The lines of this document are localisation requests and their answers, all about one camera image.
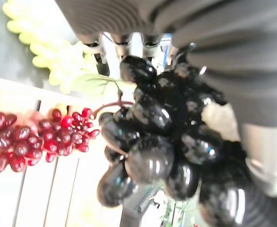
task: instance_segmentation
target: black grape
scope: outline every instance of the black grape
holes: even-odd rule
[[[143,95],[131,107],[133,117],[149,131],[166,134],[172,126],[172,119],[164,106],[156,99]]]
[[[254,185],[244,162],[228,160],[204,170],[199,209],[212,227],[277,227],[273,201]]]
[[[125,198],[137,190],[137,185],[125,171],[125,162],[122,160],[113,165],[100,179],[97,187],[98,201],[107,207],[121,205]]]
[[[216,162],[223,158],[223,139],[205,125],[182,134],[179,146],[188,161],[195,164]]]
[[[122,157],[121,154],[115,152],[113,149],[111,149],[108,146],[106,146],[104,153],[105,153],[106,159],[111,163],[119,161]]]
[[[107,118],[102,124],[101,134],[111,148],[128,152],[141,136],[127,121],[116,122],[113,117]]]
[[[151,62],[135,56],[126,56],[119,67],[121,78],[136,84],[152,82],[157,74]]]
[[[161,136],[146,136],[129,151],[127,173],[136,183],[154,183],[168,177],[174,163],[174,148]]]
[[[164,188],[168,195],[179,201],[194,196],[199,182],[199,167],[186,160],[176,160]]]

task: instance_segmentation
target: grape stem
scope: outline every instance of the grape stem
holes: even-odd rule
[[[118,105],[118,106],[122,107],[124,105],[133,105],[133,103],[132,102],[127,102],[127,101],[121,101],[121,100],[119,100],[118,102],[114,102],[114,103],[108,103],[106,105],[101,106],[97,110],[93,111],[93,113],[89,116],[89,118],[91,120],[95,120],[97,114],[99,113],[99,111],[101,111],[103,108],[106,108],[106,107],[109,107],[109,106],[115,106],[115,105]]]

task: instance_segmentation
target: grape cluster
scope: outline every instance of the grape cluster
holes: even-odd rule
[[[17,116],[0,112],[0,173],[7,165],[14,172],[34,166],[46,153],[46,162],[56,156],[68,156],[76,148],[81,152],[89,150],[89,140],[95,139],[100,130],[92,130],[89,122],[92,111],[84,108],[82,113],[62,117],[58,109],[53,109],[51,119],[33,114],[28,125],[15,125]]]

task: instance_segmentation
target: wooden slat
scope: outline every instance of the wooden slat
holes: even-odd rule
[[[36,100],[21,91],[0,93],[0,111],[25,114],[35,105]],[[24,173],[14,173],[9,166],[0,174],[0,227],[14,226],[23,177]]]
[[[39,112],[47,116],[56,102],[42,100]],[[28,167],[20,198],[16,227],[42,227],[49,200],[56,160],[45,161],[45,153],[36,166]]]
[[[81,111],[82,107],[71,106],[69,114]],[[67,220],[73,190],[78,156],[59,157],[54,176],[51,196],[45,219],[45,227],[64,227]]]

